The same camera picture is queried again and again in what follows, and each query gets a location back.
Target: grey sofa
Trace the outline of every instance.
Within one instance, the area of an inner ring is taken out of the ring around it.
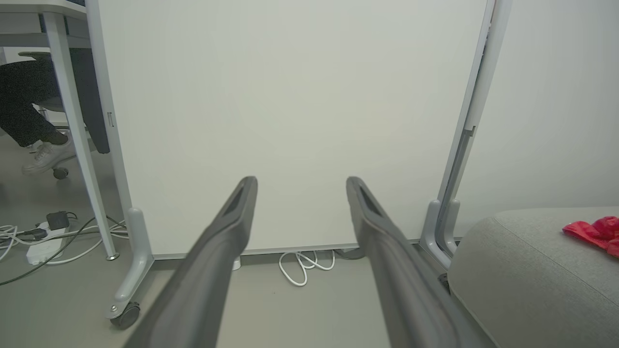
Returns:
[[[508,211],[465,236],[452,294],[501,348],[619,347],[619,259],[563,235],[619,207]]]

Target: whiteboard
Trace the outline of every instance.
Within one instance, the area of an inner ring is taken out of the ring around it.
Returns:
[[[514,1],[454,235],[510,209],[619,205],[619,2]]]
[[[258,178],[248,252],[356,243],[362,177],[408,238],[443,178],[485,0],[100,1],[132,205],[184,254]]]

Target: white sneaker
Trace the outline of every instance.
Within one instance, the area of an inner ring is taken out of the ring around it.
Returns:
[[[24,175],[36,175],[53,168],[58,162],[69,159],[76,155],[75,147],[73,146],[73,138],[70,134],[66,134],[69,140],[62,145],[54,145],[49,142],[44,142],[37,149],[35,161],[31,164],[22,166]]]

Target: red cloth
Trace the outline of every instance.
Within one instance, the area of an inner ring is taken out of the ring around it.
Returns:
[[[576,221],[563,227],[563,233],[596,245],[619,258],[619,219],[615,216],[603,217],[593,225]]]

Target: metal frame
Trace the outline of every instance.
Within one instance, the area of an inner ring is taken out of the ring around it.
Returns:
[[[475,130],[479,125],[488,98],[496,62],[507,29],[511,5],[512,0],[488,0],[487,2],[443,183],[438,198],[428,207],[426,222],[423,226],[421,246],[445,269],[449,269],[451,257],[456,251],[453,230],[460,208],[456,193],[469,157]]]
[[[66,0],[0,0],[0,5],[12,13],[37,13],[54,12],[68,15],[69,17],[86,20],[84,7]]]
[[[107,260],[113,260],[118,257],[118,253],[114,248],[108,219],[103,208],[101,192],[99,191],[97,175],[95,174],[95,167],[90,156],[90,146],[88,145],[88,137],[84,129],[82,109],[77,97],[76,81],[73,75],[71,55],[69,54],[69,42],[67,41],[67,33],[64,26],[64,16],[62,14],[44,12],[43,19],[50,44],[51,60],[54,62],[56,79],[58,80],[60,95],[63,100],[64,112],[67,114],[67,121],[69,122],[71,135],[76,147],[77,161],[84,176],[90,205],[95,212],[97,225],[99,231],[101,231],[105,252],[108,255]]]
[[[97,73],[97,85],[99,87],[103,113],[106,115],[108,121],[107,131],[110,154],[112,156],[121,206],[125,213],[124,217],[129,229],[129,242],[133,253],[133,259],[127,271],[127,275],[105,310],[105,317],[112,320],[120,317],[125,309],[127,309],[131,297],[144,280],[144,277],[154,262],[154,258],[150,250],[144,215],[140,209],[133,207],[131,203],[129,183],[124,169],[123,152],[120,146],[118,129],[116,128],[116,113],[114,112],[110,75],[108,73],[107,59],[105,56],[105,43],[103,41],[98,0],[86,0],[86,7],[88,9],[87,22],[90,32],[90,46],[92,48],[95,70]]]
[[[419,239],[409,239],[409,243],[417,244],[419,243]],[[357,249],[359,248],[358,243],[344,243],[344,244],[322,244],[322,245],[308,245],[302,247],[290,247],[290,248],[265,248],[265,249],[252,249],[245,250],[241,255],[263,255],[263,254],[281,254],[281,253],[291,253],[294,251],[304,252],[304,251],[315,251],[315,250],[331,250],[331,249]],[[177,253],[177,254],[153,254],[155,260],[174,260],[174,259],[184,259],[187,257],[187,253]]]

